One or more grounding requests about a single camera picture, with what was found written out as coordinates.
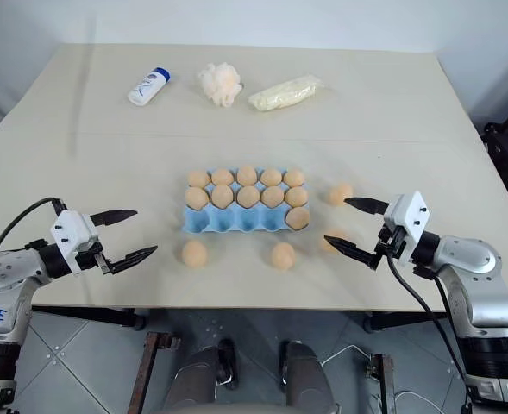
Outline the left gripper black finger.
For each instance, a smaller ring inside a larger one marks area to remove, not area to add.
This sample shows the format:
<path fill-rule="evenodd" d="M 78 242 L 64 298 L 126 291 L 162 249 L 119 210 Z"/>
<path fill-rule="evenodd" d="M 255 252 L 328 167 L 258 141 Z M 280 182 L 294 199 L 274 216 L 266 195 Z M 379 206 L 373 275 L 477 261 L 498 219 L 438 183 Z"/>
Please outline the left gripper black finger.
<path fill-rule="evenodd" d="M 95 226 L 110 226 L 137 214 L 136 210 L 106 210 L 91 215 L 91 221 Z"/>
<path fill-rule="evenodd" d="M 158 249 L 157 246 L 139 249 L 135 252 L 127 254 L 122 260 L 116 262 L 108 261 L 109 272 L 117 274 L 125 270 L 135 267 L 148 258 Z"/>

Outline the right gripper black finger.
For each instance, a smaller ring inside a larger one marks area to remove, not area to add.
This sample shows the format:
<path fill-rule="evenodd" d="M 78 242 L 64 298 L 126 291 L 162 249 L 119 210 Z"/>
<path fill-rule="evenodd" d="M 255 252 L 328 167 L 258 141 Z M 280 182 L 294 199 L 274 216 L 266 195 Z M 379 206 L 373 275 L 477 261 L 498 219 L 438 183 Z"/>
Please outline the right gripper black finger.
<path fill-rule="evenodd" d="M 378 264 L 377 254 L 371 254 L 367 251 L 359 249 L 351 241 L 347 241 L 340 237 L 332 235 L 324 235 L 323 237 L 326 240 L 326 242 L 330 244 L 335 250 L 353 260 L 357 260 L 365 265 Z"/>
<path fill-rule="evenodd" d="M 345 198 L 344 202 L 371 215 L 384 215 L 389 206 L 389 203 L 374 198 L 351 197 Z"/>

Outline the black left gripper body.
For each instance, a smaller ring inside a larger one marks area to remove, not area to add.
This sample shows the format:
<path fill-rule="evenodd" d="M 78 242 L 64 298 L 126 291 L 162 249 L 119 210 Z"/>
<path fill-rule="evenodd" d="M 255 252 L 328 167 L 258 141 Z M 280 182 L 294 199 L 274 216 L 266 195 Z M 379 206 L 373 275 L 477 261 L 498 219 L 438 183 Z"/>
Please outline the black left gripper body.
<path fill-rule="evenodd" d="M 103 245 L 96 241 L 85 251 L 77 253 L 75 259 L 80 271 L 98 267 L 103 274 L 111 273 L 110 263 L 103 254 Z"/>

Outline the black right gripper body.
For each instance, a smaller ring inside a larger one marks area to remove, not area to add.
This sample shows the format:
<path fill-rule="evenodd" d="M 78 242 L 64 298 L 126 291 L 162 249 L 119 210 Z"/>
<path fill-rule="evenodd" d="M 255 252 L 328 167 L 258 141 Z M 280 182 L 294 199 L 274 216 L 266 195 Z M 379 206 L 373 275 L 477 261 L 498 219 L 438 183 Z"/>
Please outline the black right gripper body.
<path fill-rule="evenodd" d="M 374 257 L 370 267 L 373 270 L 378 268 L 380 260 L 390 255 L 393 259 L 398 259 L 404 250 L 404 228 L 396 226 L 391 229 L 384 224 L 378 235 L 378 242 L 374 248 Z"/>

